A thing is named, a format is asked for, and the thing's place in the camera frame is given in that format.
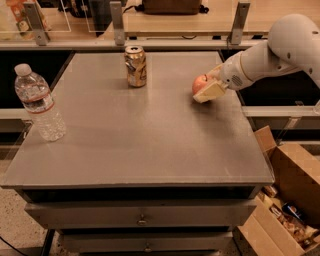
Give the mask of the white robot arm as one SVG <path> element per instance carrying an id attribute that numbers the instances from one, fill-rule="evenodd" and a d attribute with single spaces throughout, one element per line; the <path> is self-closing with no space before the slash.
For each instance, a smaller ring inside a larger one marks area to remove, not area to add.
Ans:
<path id="1" fill-rule="evenodd" d="M 305 72 L 320 87 L 320 31 L 307 16 L 289 14 L 278 19 L 264 40 L 229 57 L 192 85 L 198 103 L 239 91 L 266 77 Z"/>

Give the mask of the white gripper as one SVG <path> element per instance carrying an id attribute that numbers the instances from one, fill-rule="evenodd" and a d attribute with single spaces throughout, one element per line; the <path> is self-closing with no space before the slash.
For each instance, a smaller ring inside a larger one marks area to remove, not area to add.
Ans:
<path id="1" fill-rule="evenodd" d="M 198 103 L 204 103 L 223 96 L 227 88 L 239 91 L 251 86 L 253 81 L 243 71 L 241 55 L 242 53 L 238 52 L 229 57 L 222 66 L 218 65 L 210 70 L 206 77 L 211 81 L 208 81 L 193 95 L 194 100 Z"/>

